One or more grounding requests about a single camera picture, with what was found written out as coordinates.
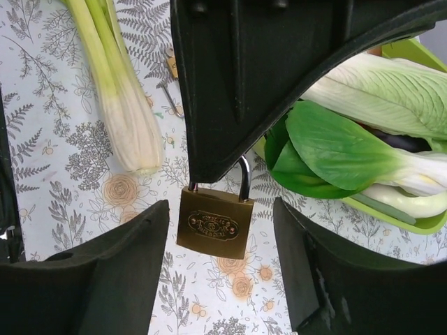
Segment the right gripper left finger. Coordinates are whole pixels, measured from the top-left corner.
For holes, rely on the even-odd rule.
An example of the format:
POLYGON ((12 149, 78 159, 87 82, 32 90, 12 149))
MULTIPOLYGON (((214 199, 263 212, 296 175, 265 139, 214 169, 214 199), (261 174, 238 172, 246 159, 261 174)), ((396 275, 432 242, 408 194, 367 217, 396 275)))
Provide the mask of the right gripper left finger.
POLYGON ((160 200, 36 262, 1 265, 2 334, 146 334, 169 226, 160 200))

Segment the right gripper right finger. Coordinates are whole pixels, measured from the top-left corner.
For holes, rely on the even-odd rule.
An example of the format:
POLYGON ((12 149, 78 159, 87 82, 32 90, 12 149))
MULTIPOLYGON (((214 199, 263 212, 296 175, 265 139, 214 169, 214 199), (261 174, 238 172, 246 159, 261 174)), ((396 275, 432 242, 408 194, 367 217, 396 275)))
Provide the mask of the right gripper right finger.
POLYGON ((274 201, 291 329, 299 334, 445 334, 446 263, 390 258, 274 201))

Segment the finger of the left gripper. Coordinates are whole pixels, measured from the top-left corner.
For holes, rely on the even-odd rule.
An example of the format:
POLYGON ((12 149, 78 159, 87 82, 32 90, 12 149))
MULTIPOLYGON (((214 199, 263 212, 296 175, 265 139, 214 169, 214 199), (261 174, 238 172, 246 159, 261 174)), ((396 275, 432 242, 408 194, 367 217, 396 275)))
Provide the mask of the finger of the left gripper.
POLYGON ((220 180, 336 65, 444 19, 445 1, 172 1, 190 180, 220 180))

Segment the small brass padlock shackle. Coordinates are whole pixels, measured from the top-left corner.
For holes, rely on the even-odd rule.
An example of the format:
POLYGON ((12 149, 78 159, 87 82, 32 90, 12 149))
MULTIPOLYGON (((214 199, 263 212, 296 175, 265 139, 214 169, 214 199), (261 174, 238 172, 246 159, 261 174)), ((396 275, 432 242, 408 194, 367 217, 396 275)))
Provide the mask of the small brass padlock shackle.
POLYGON ((169 89, 168 89, 168 82, 171 80, 172 82, 176 82, 178 80, 178 73, 177 73, 177 65, 175 60, 175 51, 173 46, 168 46, 165 49, 166 54, 166 68, 168 70, 168 79, 166 83, 162 84, 162 89, 168 99, 168 102, 170 104, 171 110, 174 112, 174 114, 179 118, 184 118, 184 113, 182 110, 178 108, 176 105, 176 102, 174 101, 173 97, 170 95, 169 89))

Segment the small brass padlock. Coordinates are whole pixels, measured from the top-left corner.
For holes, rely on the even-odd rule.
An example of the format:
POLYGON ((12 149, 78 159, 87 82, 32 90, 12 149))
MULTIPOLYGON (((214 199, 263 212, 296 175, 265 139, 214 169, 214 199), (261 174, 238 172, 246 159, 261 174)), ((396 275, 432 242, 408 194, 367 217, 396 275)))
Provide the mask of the small brass padlock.
POLYGON ((244 259, 254 201, 249 198, 249 161, 241 156, 238 163, 242 181, 237 195, 199 188, 193 182, 182 189, 177 245, 215 257, 244 259))

